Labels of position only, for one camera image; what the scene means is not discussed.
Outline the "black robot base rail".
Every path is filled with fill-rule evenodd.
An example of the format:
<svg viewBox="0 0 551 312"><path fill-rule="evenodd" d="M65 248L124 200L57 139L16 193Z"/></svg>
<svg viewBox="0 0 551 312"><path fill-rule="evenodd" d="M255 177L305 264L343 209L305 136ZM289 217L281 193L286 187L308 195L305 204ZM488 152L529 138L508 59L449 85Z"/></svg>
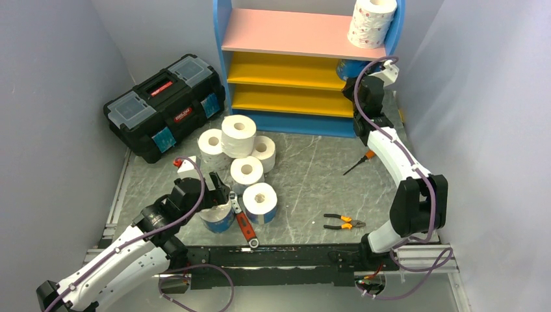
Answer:
<svg viewBox="0 0 551 312"><path fill-rule="evenodd" d="M186 272L193 290L235 286L331 284L352 287L374 272L396 272L386 254L367 252L361 243L245 246L187 246L169 264L169 272Z"/></svg>

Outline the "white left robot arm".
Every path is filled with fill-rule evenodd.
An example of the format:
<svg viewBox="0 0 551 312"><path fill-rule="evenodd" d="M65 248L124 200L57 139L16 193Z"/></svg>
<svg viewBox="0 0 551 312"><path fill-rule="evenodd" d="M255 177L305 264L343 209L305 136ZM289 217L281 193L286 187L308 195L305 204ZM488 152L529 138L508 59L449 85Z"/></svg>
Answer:
<svg viewBox="0 0 551 312"><path fill-rule="evenodd" d="M206 182L176 179L169 194L143 208L109 247L59 282L45 281L36 290L41 311L105 311L150 277L182 271L188 250L177 238L180 228L204 209L229 203L230 188L217 173Z"/></svg>

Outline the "pink patterned paper towel roll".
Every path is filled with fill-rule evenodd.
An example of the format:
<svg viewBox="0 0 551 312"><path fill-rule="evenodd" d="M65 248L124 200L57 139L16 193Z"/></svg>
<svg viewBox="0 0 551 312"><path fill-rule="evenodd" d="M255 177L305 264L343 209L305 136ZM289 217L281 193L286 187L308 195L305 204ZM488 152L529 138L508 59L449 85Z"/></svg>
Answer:
<svg viewBox="0 0 551 312"><path fill-rule="evenodd" d="M357 0L347 38L363 49L375 49L385 40L398 8L396 0Z"/></svg>

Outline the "blue roll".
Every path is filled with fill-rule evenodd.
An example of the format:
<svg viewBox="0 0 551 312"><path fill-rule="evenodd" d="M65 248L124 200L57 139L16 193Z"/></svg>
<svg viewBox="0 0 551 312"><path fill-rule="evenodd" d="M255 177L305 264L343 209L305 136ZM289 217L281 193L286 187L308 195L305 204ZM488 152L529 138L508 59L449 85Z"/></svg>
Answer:
<svg viewBox="0 0 551 312"><path fill-rule="evenodd" d="M277 213L277 194L268 183L249 186L242 195L245 214L254 224L267 224Z"/></svg>
<svg viewBox="0 0 551 312"><path fill-rule="evenodd" d="M368 64L369 61L340 59L337 63L336 73L343 81L347 81L349 78L355 79Z"/></svg>
<svg viewBox="0 0 551 312"><path fill-rule="evenodd" d="M235 213L230 201L223 205L204 209L198 214L203 225L213 233L223 233L227 231L235 220Z"/></svg>

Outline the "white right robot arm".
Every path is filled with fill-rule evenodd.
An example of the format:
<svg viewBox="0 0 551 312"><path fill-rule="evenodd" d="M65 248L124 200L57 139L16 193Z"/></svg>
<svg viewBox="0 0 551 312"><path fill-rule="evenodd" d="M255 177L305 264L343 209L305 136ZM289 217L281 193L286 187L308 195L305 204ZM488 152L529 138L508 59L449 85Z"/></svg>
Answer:
<svg viewBox="0 0 551 312"><path fill-rule="evenodd" d="M448 182L423 167L406 148L383 113L384 83L374 76L349 78L342 94L353 105L353 128L361 142L377 156L396 184L389 219L365 235L359 264L373 270L383 253L409 241L428 242L445 223Z"/></svg>

